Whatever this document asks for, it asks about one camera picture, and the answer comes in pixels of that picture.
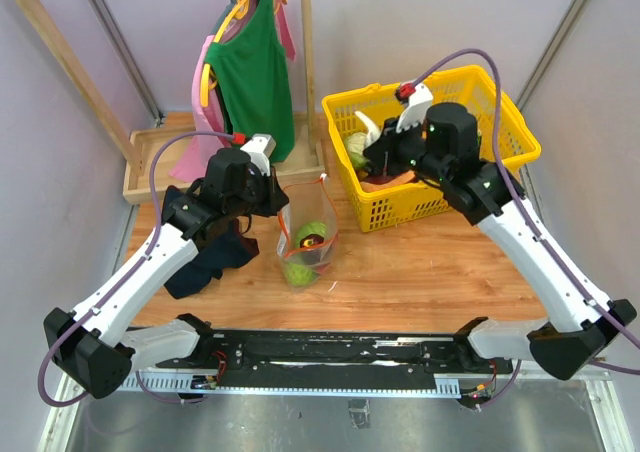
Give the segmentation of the white toy mushroom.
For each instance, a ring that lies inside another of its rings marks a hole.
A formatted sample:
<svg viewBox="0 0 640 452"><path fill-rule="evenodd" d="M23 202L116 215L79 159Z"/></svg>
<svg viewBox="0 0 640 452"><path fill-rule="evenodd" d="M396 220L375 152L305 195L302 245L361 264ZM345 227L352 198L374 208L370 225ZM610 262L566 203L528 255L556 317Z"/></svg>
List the white toy mushroom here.
<svg viewBox="0 0 640 452"><path fill-rule="evenodd" d="M356 111L355 116L366 128L364 147L368 148L380 139L382 132L376 123L363 112Z"/></svg>

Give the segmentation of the clear zip top bag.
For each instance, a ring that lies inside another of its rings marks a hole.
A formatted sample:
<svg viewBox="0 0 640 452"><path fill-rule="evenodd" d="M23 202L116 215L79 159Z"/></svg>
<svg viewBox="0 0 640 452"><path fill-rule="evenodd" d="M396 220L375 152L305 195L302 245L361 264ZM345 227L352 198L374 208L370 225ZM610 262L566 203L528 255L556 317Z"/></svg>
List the clear zip top bag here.
<svg viewBox="0 0 640 452"><path fill-rule="evenodd" d="M316 279L312 283L314 284L329 269L336 249L338 224L337 211L329 195L328 185L329 177L326 173L322 173L311 181L284 187L283 190L289 197L289 204L277 215L280 236L276 247L283 275L286 263L303 264L316 273ZM299 240L312 233L323 235L327 245L323 260L317 264L307 265L301 260L302 250ZM290 287L295 291L307 288Z"/></svg>

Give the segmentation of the green toy cabbage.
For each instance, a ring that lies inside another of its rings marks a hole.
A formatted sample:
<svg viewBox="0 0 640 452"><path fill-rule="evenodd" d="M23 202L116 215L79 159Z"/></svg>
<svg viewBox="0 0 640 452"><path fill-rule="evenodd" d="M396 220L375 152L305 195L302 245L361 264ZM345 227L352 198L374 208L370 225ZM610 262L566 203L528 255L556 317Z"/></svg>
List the green toy cabbage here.
<svg viewBox="0 0 640 452"><path fill-rule="evenodd" d="M296 288L307 287L316 279L316 273L303 264L286 263L283 271L288 284Z"/></svg>

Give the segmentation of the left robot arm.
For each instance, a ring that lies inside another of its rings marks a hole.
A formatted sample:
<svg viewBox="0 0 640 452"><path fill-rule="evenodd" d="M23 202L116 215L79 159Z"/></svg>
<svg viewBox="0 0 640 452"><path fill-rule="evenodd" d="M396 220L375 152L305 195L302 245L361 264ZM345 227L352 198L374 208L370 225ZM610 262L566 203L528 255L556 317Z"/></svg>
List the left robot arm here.
<svg viewBox="0 0 640 452"><path fill-rule="evenodd" d="M214 343L205 324L186 314L164 326L129 326L158 289L180 269L237 236L240 217L275 216L288 202L269 157L274 142L257 135L238 149L213 155L203 178L155 206L160 222L143 246L96 292L71 311L53 309L43 326L49 350L38 372L57 365L85 394L102 399L128 376L169 359L207 365Z"/></svg>

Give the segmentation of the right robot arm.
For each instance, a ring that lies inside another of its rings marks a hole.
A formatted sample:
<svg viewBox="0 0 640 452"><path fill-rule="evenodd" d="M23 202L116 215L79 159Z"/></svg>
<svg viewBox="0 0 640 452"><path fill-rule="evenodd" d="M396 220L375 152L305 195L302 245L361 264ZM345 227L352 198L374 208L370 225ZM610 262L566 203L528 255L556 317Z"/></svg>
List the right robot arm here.
<svg viewBox="0 0 640 452"><path fill-rule="evenodd" d="M367 130L365 156L377 168L407 168L438 188L511 260L546 311L533 321L469 322L456 334L455 364L474 372L488 359L531 360L556 379L572 378L636 318L635 308L581 273L503 164L481 158L477 120L463 105L442 102L424 112L422 122L403 130L393 119L379 128L357 113Z"/></svg>

